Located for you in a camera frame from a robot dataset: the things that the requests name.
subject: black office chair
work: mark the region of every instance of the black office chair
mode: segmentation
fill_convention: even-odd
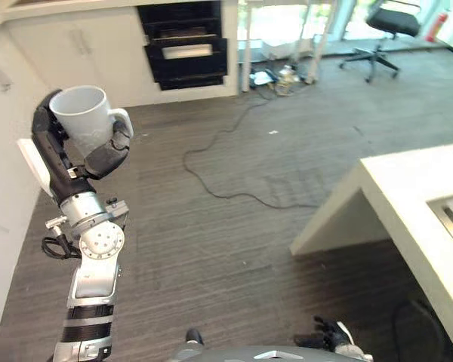
[[[389,0],[390,2],[398,2],[404,5],[411,5],[419,8],[418,5],[410,4],[408,2],[401,2],[398,0]],[[393,39],[396,38],[396,34],[407,34],[415,37],[420,31],[420,24],[416,20],[416,17],[411,14],[402,13],[401,11],[383,9],[381,6],[385,0],[376,0],[369,8],[368,17],[365,22],[371,27],[383,32],[388,32],[393,35]],[[369,77],[365,79],[368,83],[371,83],[375,71],[376,63],[381,63],[388,68],[394,70],[393,78],[397,77],[399,68],[386,60],[386,53],[381,50],[382,40],[377,45],[374,51],[366,51],[364,49],[354,49],[354,55],[346,58],[339,68],[344,68],[344,65],[348,62],[357,62],[358,60],[369,60],[371,64],[371,72]]]

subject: black cable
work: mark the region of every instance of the black cable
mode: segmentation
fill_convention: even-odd
[[[272,98],[272,99],[267,99],[266,97],[264,97],[262,94],[260,95],[261,97],[263,97],[266,102],[263,102],[261,104],[254,104],[253,106],[249,106],[245,111],[243,111],[243,113],[238,117],[238,119],[236,120],[235,124],[233,125],[232,128],[230,129],[225,129],[225,130],[219,130],[214,136],[213,138],[211,139],[210,143],[206,146],[206,147],[203,147],[201,149],[191,149],[189,151],[186,151],[183,153],[183,159],[182,159],[182,164],[183,164],[183,169],[188,172],[188,173],[191,173],[194,177],[196,177],[196,179],[202,184],[203,188],[205,189],[205,191],[210,194],[211,196],[214,196],[216,198],[222,198],[222,199],[225,199],[225,200],[229,200],[231,198],[237,198],[237,197],[240,197],[240,196],[245,196],[245,197],[248,197],[248,198],[253,198],[254,200],[260,202],[262,205],[264,206],[267,206],[267,207],[271,207],[273,209],[277,209],[277,210],[287,210],[287,209],[294,209],[294,208],[307,208],[307,207],[313,207],[313,208],[317,208],[319,207],[319,205],[315,205],[315,204],[292,204],[292,205],[288,205],[288,206],[276,206],[276,205],[272,205],[272,204],[269,204],[268,202],[265,202],[263,200],[261,200],[259,197],[253,195],[253,194],[250,194],[248,192],[239,192],[239,193],[236,193],[236,194],[231,194],[231,195],[219,195],[219,194],[216,194],[214,193],[213,191],[211,191],[208,187],[208,185],[205,183],[205,181],[203,180],[203,178],[194,170],[192,170],[189,166],[188,166],[188,163],[187,163],[187,158],[189,155],[191,154],[194,154],[194,153],[203,153],[203,152],[206,152],[208,151],[211,147],[213,147],[213,145],[217,142],[218,140],[218,137],[220,136],[220,134],[222,133],[234,133],[238,127],[240,126],[240,124],[242,123],[242,121],[245,119],[245,117],[247,116],[247,114],[252,110],[252,109],[255,109],[255,108],[258,108],[258,107],[262,107],[262,106],[266,106],[267,104],[269,104],[270,102],[272,102],[273,100],[277,99],[276,97]]]
[[[58,253],[54,251],[49,245],[56,245],[60,247],[63,253]],[[81,259],[81,251],[79,248],[72,245],[72,243],[68,242],[65,235],[59,235],[56,238],[52,238],[50,236],[46,236],[42,239],[41,249],[45,255],[52,259],[70,259],[76,258]]]
[[[402,303],[399,303],[393,311],[391,316],[391,330],[393,332],[393,341],[394,341],[394,348],[396,350],[396,358],[398,362],[401,362],[401,348],[399,347],[399,336],[396,327],[396,322],[401,310],[408,306],[415,307],[432,325],[433,329],[436,334],[437,345],[438,345],[438,353],[436,353],[435,357],[433,358],[433,362],[442,362],[445,356],[445,347],[446,347],[446,337],[444,330],[438,321],[436,315],[430,308],[424,304],[422,301],[417,300],[408,300]]]

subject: silver metal joint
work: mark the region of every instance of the silver metal joint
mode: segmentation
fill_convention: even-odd
[[[60,209],[67,216],[72,227],[94,215],[106,212],[106,209],[97,200],[96,193],[92,191],[67,198],[60,204]]]

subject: cabinet door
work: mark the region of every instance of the cabinet door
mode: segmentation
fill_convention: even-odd
[[[16,141],[30,137],[33,111],[47,92],[0,30],[0,319],[39,194],[39,186]]]
[[[159,88],[143,50],[143,30],[136,9],[82,11],[74,16],[112,106],[152,103]]]
[[[12,38],[50,89],[97,84],[97,73],[71,14],[13,20]]]

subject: black oven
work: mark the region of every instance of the black oven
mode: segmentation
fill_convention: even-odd
[[[227,40],[220,2],[138,6],[154,80],[163,91],[223,84]]]

